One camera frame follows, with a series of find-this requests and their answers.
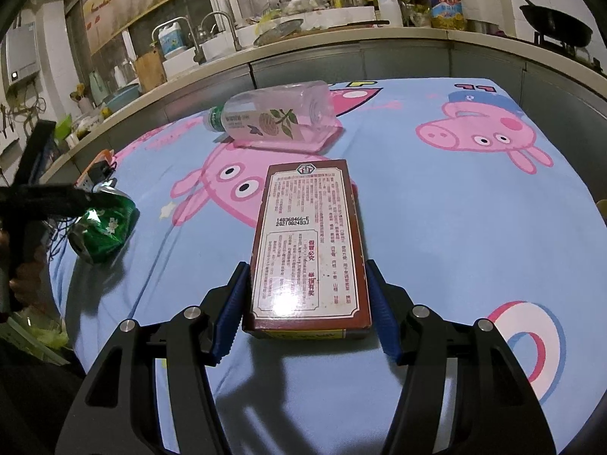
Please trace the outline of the crushed green drink can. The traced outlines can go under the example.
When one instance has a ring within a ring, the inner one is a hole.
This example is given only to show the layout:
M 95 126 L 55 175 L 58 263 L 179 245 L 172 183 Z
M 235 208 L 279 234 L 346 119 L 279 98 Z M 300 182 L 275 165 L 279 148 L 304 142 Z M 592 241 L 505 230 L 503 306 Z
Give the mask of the crushed green drink can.
M 113 259 L 130 238 L 140 212 L 134 200 L 109 182 L 94 187 L 104 195 L 104 207 L 93 206 L 76 220 L 68 231 L 68 240 L 76 255 L 90 264 Z

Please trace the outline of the brown rectangular carton box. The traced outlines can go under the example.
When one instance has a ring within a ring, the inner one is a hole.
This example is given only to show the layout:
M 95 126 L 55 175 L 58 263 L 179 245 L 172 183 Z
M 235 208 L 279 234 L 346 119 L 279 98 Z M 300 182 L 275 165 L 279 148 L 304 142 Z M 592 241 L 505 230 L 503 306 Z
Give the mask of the brown rectangular carton box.
M 250 261 L 244 332 L 359 339 L 371 329 L 356 193 L 344 159 L 272 165 Z

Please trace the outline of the chrome kitchen faucet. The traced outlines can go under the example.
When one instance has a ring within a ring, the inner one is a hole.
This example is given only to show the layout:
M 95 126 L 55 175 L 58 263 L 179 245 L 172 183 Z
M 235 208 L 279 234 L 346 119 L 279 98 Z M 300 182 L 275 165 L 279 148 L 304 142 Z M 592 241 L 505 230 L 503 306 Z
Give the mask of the chrome kitchen faucet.
M 201 25 L 204 26 L 205 22 L 207 20 L 209 20 L 210 17 L 215 17 L 215 16 L 223 17 L 223 19 L 227 23 L 227 28 L 230 31 L 230 36 L 231 36 L 231 40 L 233 41 L 234 50 L 236 52 L 241 52 L 241 50 L 243 50 L 244 47 L 241 45 L 239 37 L 237 37 L 237 31 L 236 31 L 236 26 L 234 25 L 234 20 L 230 17 L 230 15 L 228 13 L 226 13 L 225 11 L 221 11 L 221 10 L 211 11 L 210 13 L 207 13 L 205 15 L 205 17 L 203 17 Z M 167 20 L 166 22 L 157 25 L 151 32 L 152 43 L 157 42 L 157 39 L 159 39 L 159 32 L 163 28 L 169 27 L 173 23 L 178 23 L 178 22 L 186 23 L 186 27 L 187 27 L 186 40 L 190 40 L 193 44 L 193 47 L 195 48 L 195 54 L 193 55 L 193 61 L 197 65 L 202 65 L 202 63 L 204 63 L 206 61 L 206 58 L 205 58 L 204 52 L 201 48 L 200 42 L 198 42 L 197 33 L 195 33 L 195 30 L 193 29 L 193 27 L 191 25 L 191 21 L 188 17 L 182 17 L 182 16 L 173 17 L 173 19 Z

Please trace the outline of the orange white power strip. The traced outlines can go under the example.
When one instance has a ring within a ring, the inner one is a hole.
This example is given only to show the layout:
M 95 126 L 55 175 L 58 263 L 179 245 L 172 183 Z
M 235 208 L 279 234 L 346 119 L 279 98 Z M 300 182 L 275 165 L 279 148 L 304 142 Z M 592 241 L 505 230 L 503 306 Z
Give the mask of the orange white power strip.
M 75 187 L 91 191 L 97 185 L 111 178 L 116 169 L 114 151 L 104 149 L 91 161 L 88 167 L 78 177 Z

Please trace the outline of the black charger plug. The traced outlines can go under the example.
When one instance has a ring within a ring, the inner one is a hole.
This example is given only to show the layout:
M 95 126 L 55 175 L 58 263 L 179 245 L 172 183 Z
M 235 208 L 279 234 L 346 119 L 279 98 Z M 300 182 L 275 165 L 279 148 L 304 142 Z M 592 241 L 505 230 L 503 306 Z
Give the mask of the black charger plug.
M 114 174 L 115 169 L 115 162 L 109 163 L 107 160 L 102 159 L 93 163 L 88 169 L 88 178 L 91 179 L 94 185 L 97 185 L 109 180 Z

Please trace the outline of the white water heater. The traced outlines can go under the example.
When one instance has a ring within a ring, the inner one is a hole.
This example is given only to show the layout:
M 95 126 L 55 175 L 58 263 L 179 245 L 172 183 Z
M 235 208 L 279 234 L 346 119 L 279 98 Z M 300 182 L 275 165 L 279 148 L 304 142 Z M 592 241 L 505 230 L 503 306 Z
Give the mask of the white water heater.
M 33 78 L 40 71 L 35 24 L 10 29 L 5 52 L 8 88 L 21 86 Z

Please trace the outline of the wooden cutting board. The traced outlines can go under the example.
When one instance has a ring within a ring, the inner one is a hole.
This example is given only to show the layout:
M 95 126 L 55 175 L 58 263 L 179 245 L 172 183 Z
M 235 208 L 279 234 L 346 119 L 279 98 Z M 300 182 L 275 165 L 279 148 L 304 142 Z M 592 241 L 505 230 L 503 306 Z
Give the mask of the wooden cutting board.
M 135 71 L 143 94 L 167 82 L 162 56 L 157 48 L 152 48 L 150 52 L 139 56 L 135 61 Z

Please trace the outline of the blue cartoon pig tablecloth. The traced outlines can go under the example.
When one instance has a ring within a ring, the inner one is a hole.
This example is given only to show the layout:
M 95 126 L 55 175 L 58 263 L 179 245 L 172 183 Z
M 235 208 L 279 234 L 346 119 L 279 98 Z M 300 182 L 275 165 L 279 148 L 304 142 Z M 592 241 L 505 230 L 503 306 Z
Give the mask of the blue cartoon pig tablecloth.
M 328 156 L 347 162 L 356 185 L 366 256 L 444 319 L 491 319 L 566 448 L 606 389 L 606 226 L 587 186 L 490 81 L 334 92 L 344 133 Z M 120 322 L 164 322 L 250 257 L 267 169 L 287 155 L 234 148 L 203 115 L 114 143 L 117 186 L 140 217 L 113 261 L 88 264 L 70 245 L 52 260 L 52 294 L 84 368 Z M 237 454 L 377 454 L 403 379 L 374 335 L 239 334 L 209 372 Z

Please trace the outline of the clear plastic bottle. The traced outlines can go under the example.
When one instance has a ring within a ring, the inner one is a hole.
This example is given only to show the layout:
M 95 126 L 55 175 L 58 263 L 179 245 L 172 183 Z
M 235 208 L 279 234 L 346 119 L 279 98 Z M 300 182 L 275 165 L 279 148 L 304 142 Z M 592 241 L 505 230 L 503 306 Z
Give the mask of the clear plastic bottle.
M 239 148 L 318 153 L 341 132 L 329 85 L 311 81 L 236 94 L 204 116 Z

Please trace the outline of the black wok pan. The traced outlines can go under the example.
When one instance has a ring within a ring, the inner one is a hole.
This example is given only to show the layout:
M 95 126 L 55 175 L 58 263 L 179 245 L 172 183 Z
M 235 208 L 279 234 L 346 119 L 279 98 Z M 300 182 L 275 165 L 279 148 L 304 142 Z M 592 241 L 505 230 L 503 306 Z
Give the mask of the black wok pan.
M 526 21 L 534 30 L 534 43 L 545 45 L 548 40 L 558 42 L 565 49 L 586 47 L 591 43 L 593 30 L 582 20 L 568 13 L 536 5 L 532 0 L 524 0 L 520 6 Z

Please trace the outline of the cooking oil bottle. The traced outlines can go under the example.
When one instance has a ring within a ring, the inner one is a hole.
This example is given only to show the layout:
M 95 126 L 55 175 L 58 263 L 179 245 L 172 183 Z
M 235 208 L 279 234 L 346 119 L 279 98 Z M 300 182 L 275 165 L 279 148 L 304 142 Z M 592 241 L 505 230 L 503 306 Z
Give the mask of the cooking oil bottle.
M 462 0 L 428 0 L 431 26 L 442 30 L 467 30 Z

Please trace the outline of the white plastic jug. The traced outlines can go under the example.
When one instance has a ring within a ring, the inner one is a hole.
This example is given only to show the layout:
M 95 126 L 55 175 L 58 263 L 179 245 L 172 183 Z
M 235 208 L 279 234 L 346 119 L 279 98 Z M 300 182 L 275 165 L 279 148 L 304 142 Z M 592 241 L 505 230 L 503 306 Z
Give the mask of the white plastic jug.
M 402 28 L 403 20 L 398 0 L 377 0 L 382 20 L 387 20 L 390 27 Z

